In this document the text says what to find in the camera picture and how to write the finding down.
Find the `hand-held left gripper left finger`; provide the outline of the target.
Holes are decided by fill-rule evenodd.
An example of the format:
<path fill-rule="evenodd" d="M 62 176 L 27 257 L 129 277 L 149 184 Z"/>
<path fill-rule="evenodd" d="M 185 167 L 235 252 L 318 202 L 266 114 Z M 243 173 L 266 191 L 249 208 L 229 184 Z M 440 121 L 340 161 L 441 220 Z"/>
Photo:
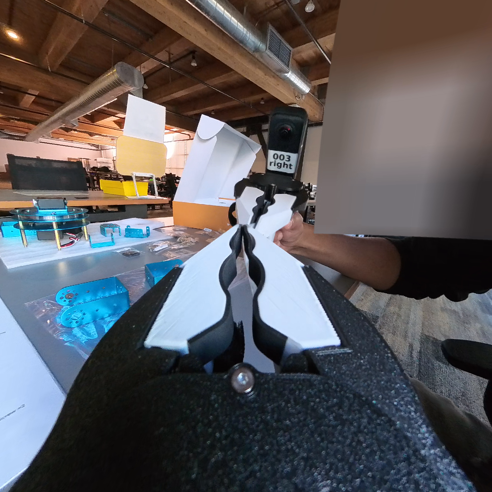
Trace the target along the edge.
<path fill-rule="evenodd" d="M 229 347 L 234 333 L 228 288 L 237 275 L 242 231 L 236 225 L 181 267 L 145 342 L 192 354 L 206 363 Z"/>

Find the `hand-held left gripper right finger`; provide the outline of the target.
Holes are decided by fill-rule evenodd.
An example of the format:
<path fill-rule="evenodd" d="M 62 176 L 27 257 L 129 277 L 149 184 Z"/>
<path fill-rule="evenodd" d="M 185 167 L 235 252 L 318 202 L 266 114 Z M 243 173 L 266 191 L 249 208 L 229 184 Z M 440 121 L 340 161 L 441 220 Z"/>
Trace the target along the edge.
<path fill-rule="evenodd" d="M 279 366 L 306 350 L 340 349 L 340 336 L 308 276 L 316 272 L 252 226 L 243 226 L 243 248 L 256 347 Z"/>

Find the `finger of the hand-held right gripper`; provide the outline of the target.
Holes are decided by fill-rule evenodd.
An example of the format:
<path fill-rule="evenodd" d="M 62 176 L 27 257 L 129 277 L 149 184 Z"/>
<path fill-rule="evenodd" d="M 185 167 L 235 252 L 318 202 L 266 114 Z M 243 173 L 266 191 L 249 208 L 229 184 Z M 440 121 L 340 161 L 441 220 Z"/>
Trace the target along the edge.
<path fill-rule="evenodd" d="M 273 200 L 255 225 L 255 230 L 268 239 L 274 239 L 276 232 L 291 221 L 296 196 L 284 193 L 275 194 Z"/>
<path fill-rule="evenodd" d="M 239 225 L 256 227 L 262 215 L 267 212 L 269 201 L 266 192 L 254 187 L 245 187 L 236 199 L 236 214 Z"/>

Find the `person's right forearm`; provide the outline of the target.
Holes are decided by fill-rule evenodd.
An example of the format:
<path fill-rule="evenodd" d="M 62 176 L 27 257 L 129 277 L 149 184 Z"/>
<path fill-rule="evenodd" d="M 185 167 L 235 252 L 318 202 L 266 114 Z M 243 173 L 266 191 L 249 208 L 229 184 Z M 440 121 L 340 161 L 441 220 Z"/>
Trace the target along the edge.
<path fill-rule="evenodd" d="M 491 290 L 491 241 L 314 235 L 305 255 L 375 290 L 453 302 Z"/>

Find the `grey desk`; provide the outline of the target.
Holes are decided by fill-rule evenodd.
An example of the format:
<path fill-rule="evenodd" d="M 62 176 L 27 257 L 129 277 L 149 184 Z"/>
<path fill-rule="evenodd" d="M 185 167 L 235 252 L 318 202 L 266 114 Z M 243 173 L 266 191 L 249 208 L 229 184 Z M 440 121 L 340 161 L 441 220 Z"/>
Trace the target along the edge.
<path fill-rule="evenodd" d="M 55 295 L 67 286 L 111 277 L 118 277 L 125 285 L 133 304 L 149 289 L 145 264 L 160 262 L 159 256 L 148 250 L 148 243 L 130 247 L 141 254 L 128 258 L 112 250 L 12 269 L 1 262 L 1 298 L 65 392 L 87 359 L 55 339 L 26 304 Z"/>

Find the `person's right hand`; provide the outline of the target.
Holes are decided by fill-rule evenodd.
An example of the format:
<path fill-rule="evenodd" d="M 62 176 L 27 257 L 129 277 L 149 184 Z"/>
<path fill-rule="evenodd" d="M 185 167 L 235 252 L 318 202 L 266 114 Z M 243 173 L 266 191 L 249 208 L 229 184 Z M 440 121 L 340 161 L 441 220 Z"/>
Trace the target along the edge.
<path fill-rule="evenodd" d="M 295 253 L 303 232 L 303 216 L 299 212 L 294 212 L 291 220 L 276 231 L 273 242 L 287 253 Z"/>

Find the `open white orange cardboard box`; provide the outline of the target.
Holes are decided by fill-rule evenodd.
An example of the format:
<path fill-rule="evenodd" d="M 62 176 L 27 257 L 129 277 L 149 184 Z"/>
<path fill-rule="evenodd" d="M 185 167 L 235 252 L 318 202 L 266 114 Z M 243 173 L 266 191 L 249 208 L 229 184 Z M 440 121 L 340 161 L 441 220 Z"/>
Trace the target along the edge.
<path fill-rule="evenodd" d="M 202 115 L 173 200 L 174 225 L 230 228 L 234 186 L 248 176 L 260 149 L 224 122 Z"/>

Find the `pile of small screw bags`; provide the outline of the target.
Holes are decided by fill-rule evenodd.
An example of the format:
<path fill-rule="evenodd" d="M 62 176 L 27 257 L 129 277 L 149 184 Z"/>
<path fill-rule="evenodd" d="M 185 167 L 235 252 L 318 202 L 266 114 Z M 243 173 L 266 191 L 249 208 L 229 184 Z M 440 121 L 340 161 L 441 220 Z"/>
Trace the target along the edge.
<path fill-rule="evenodd" d="M 215 231 L 187 226 L 163 226 L 155 231 L 159 233 L 158 240 L 148 243 L 147 248 L 159 256 L 159 261 L 170 259 L 186 261 L 226 232 L 223 229 Z"/>

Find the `clear acrylic stand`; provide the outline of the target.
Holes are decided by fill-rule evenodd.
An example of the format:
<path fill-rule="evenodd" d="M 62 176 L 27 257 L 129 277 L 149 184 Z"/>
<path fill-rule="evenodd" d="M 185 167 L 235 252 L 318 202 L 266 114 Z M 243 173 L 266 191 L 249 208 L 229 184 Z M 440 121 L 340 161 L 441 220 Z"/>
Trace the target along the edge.
<path fill-rule="evenodd" d="M 131 176 L 134 185 L 134 196 L 132 196 L 132 198 L 135 199 L 160 198 L 157 189 L 157 179 L 154 174 L 132 172 Z M 149 194 L 149 186 L 153 187 L 153 194 Z"/>

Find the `yellow board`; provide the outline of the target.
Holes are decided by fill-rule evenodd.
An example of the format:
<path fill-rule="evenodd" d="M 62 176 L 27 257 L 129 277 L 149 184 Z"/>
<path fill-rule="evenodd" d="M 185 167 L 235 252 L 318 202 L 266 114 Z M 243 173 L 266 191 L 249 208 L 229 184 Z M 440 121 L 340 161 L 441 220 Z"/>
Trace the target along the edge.
<path fill-rule="evenodd" d="M 116 140 L 116 170 L 121 175 L 148 173 L 165 174 L 167 147 L 145 139 L 120 136 Z"/>

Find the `white foam sheet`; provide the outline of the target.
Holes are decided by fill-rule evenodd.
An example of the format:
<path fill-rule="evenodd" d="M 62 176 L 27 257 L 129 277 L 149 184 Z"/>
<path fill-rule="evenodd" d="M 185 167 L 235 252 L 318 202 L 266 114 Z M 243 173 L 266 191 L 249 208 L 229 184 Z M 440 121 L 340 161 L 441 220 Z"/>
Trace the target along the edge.
<path fill-rule="evenodd" d="M 114 234 L 115 244 L 104 248 L 91 248 L 89 242 L 81 239 L 75 245 L 58 250 L 56 241 L 38 241 L 35 237 L 28 237 L 28 247 L 24 247 L 20 237 L 1 237 L 1 260 L 8 269 L 28 266 L 38 263 L 62 260 L 65 258 L 102 253 L 117 249 L 134 247 L 145 242 L 158 241 L 164 238 L 164 234 L 157 229 L 164 226 L 172 226 L 174 218 L 141 219 L 129 218 L 115 222 L 120 225 L 121 236 Z M 142 226 L 144 232 L 146 227 L 150 228 L 150 236 L 147 238 L 125 238 L 125 228 Z"/>

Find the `yellow plastic bin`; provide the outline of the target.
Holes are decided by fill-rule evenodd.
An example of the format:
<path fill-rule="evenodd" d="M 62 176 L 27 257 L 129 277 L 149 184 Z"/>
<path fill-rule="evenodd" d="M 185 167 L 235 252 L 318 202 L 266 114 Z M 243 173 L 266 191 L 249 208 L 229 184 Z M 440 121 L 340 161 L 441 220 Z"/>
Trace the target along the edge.
<path fill-rule="evenodd" d="M 132 197 L 134 196 L 133 181 L 99 180 L 101 190 L 105 194 Z"/>

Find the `white paper card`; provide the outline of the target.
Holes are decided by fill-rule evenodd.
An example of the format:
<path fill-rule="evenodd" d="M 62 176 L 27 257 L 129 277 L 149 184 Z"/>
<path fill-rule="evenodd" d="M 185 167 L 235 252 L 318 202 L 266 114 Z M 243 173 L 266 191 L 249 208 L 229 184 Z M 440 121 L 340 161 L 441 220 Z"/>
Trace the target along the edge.
<path fill-rule="evenodd" d="M 128 95 L 123 135 L 162 144 L 165 119 L 164 106 Z"/>

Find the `wooden edged table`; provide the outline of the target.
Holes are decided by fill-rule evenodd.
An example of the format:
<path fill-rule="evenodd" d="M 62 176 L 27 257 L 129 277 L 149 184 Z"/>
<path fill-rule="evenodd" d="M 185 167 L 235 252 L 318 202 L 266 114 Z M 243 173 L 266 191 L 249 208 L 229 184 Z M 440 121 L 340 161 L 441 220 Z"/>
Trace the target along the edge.
<path fill-rule="evenodd" d="M 164 205 L 167 198 L 155 196 L 123 196 L 106 194 L 96 191 L 67 191 L 67 190 L 12 190 L 1 189 L 1 209 L 26 208 L 33 204 L 35 198 L 52 199 L 65 198 L 68 206 L 133 206 L 133 205 Z"/>

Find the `black screen panel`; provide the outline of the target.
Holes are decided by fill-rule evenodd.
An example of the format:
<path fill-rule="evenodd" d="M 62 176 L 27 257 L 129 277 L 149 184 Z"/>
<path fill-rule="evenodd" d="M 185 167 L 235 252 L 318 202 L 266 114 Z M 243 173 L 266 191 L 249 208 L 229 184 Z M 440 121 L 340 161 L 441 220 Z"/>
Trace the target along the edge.
<path fill-rule="evenodd" d="M 81 161 L 21 157 L 7 154 L 12 189 L 88 191 Z"/>

